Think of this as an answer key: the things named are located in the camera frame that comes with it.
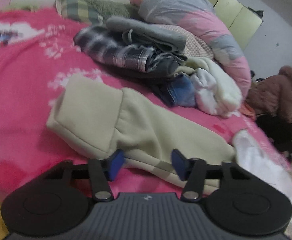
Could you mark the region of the beige zip-up jacket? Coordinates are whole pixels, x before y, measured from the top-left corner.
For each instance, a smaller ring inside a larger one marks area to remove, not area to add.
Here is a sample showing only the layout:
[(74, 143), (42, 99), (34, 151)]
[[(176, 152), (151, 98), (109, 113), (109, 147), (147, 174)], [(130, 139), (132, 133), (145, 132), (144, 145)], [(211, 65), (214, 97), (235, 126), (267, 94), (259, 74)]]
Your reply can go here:
[[(185, 183), (171, 165), (174, 148), (209, 164), (235, 160), (292, 203), (292, 168), (238, 113), (224, 128), (206, 128), (206, 114), (190, 108), (174, 113), (136, 85), (100, 73), (58, 73), (47, 86), (59, 94), (49, 102), (48, 129), (87, 158), (104, 159), (120, 148), (127, 167), (179, 187)], [(292, 238), (292, 220), (286, 232)]]

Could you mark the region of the cream fleece garment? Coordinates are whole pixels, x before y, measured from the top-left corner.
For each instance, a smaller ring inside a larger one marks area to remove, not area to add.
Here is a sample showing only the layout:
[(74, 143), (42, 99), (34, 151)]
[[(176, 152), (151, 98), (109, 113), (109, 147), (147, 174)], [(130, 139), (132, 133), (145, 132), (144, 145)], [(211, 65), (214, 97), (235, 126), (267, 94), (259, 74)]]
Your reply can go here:
[(215, 100), (219, 107), (218, 116), (229, 118), (239, 110), (243, 100), (241, 90), (218, 64), (206, 57), (190, 57), (186, 61), (186, 66), (193, 68), (195, 71), (198, 68), (204, 69), (216, 79), (217, 92), (215, 93)]

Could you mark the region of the salmon orange cloth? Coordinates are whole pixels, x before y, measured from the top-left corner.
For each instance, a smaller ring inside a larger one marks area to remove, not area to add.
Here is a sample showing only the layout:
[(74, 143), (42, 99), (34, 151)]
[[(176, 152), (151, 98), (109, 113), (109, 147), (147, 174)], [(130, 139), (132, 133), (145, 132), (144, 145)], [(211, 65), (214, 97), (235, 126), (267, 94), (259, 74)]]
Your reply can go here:
[(256, 113), (247, 102), (242, 103), (241, 107), (239, 108), (239, 112), (253, 121), (256, 120)]

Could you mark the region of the blue denim jeans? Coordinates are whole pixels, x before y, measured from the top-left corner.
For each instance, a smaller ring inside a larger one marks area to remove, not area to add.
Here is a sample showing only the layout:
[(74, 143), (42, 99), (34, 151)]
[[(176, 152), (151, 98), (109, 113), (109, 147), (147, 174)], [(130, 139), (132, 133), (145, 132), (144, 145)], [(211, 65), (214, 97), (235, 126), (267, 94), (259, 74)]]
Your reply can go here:
[(152, 92), (168, 107), (195, 107), (195, 89), (186, 74), (160, 79), (150, 85)]

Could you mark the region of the white pale pink garment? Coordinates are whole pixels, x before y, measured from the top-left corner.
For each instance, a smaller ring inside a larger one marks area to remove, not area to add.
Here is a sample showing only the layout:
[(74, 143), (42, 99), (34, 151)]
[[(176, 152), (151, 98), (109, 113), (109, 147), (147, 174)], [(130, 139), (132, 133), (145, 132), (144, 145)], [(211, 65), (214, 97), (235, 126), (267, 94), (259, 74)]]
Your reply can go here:
[(218, 103), (215, 100), (217, 92), (216, 79), (206, 70), (198, 68), (190, 77), (195, 89), (195, 101), (197, 107), (210, 115), (218, 114)]

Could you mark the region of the person in mauve puffer coat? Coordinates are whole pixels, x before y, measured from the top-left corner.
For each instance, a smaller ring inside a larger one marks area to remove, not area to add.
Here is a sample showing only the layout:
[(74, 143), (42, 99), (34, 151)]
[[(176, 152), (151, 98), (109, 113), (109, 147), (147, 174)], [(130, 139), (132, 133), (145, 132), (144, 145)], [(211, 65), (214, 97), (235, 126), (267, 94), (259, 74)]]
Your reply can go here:
[(292, 67), (250, 87), (246, 102), (255, 111), (257, 126), (280, 152), (292, 142)]

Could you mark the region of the pink checkered knit blanket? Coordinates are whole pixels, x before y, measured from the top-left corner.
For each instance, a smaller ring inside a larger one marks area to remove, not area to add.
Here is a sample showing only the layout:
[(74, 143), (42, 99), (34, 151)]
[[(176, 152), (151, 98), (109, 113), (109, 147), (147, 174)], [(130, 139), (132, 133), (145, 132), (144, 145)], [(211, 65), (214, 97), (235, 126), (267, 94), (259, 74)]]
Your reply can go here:
[(205, 41), (198, 38), (191, 32), (177, 26), (177, 25), (165, 25), (165, 24), (157, 24), (159, 28), (168, 29), (186, 36), (186, 46), (184, 49), (184, 54), (186, 57), (207, 57), (209, 59), (214, 58), (213, 51), (206, 44)]

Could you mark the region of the plaid flannel shirt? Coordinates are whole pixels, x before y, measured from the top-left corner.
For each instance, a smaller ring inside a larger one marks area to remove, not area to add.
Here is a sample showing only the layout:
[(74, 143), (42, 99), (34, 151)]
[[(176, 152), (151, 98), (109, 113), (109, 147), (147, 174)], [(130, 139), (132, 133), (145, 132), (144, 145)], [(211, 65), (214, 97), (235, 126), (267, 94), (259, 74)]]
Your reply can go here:
[(127, 41), (130, 31), (111, 31), (103, 25), (83, 28), (74, 44), (94, 61), (117, 68), (116, 72), (138, 79), (168, 78), (187, 59), (183, 53), (163, 51), (151, 41), (140, 44)]

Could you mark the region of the pink floral bed blanket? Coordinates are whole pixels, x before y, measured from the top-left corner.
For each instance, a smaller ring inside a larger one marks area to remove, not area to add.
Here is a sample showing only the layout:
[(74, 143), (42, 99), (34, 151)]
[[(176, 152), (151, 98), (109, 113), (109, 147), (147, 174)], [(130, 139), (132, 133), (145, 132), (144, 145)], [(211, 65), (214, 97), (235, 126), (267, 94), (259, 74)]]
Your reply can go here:
[(132, 88), (162, 106), (149, 89), (110, 75), (82, 53), (73, 43), (82, 27), (52, 8), (0, 13), (0, 200), (60, 161), (86, 163), (46, 127), (72, 75)]

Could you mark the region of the grey sweater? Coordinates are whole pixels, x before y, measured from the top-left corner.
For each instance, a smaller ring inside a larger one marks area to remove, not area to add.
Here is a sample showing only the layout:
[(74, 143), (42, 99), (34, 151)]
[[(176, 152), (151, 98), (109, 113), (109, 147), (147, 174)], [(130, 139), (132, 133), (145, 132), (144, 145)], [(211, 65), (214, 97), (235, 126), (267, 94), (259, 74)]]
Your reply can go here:
[(169, 53), (184, 51), (186, 47), (186, 35), (132, 18), (112, 16), (106, 21), (106, 27), (121, 33), (126, 44), (152, 46)]

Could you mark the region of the yellow-green wardrobe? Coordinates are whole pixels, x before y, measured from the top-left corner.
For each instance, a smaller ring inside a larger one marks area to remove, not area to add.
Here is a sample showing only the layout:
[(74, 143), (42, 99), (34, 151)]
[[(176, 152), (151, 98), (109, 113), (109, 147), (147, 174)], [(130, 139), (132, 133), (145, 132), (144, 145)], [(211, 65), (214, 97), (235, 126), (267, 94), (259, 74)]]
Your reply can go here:
[(237, 0), (209, 0), (218, 18), (228, 28), (242, 50), (244, 50), (263, 22), (254, 11)]

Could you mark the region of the olive green fuzzy cushion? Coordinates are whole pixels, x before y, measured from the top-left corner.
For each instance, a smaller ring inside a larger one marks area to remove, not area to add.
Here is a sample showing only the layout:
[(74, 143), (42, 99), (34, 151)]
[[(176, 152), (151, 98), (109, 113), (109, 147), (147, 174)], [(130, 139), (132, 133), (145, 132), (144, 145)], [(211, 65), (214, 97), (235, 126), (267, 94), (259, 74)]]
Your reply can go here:
[(142, 20), (138, 13), (138, 7), (130, 4), (105, 1), (105, 0), (84, 0), (88, 5), (96, 9), (106, 21), (112, 16), (121, 16), (124, 18), (133, 18)]

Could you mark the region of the plaid pillow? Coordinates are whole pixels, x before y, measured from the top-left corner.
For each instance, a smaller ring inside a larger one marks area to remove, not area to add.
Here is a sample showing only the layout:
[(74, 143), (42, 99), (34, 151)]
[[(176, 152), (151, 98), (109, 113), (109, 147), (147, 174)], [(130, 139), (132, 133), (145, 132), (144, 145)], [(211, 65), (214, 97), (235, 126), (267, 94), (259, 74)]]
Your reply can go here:
[(89, 25), (103, 24), (103, 16), (84, 0), (55, 0), (55, 7), (62, 18)]

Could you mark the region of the pink grey rolled duvet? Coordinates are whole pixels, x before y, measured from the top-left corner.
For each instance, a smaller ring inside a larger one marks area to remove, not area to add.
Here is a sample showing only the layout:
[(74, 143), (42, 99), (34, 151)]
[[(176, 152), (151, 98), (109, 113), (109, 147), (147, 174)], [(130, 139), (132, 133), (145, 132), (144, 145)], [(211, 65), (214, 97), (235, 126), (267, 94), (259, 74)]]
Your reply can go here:
[(236, 82), (244, 98), (251, 86), (250, 68), (242, 49), (208, 0), (130, 0), (152, 24), (177, 25), (202, 39), (214, 58)]

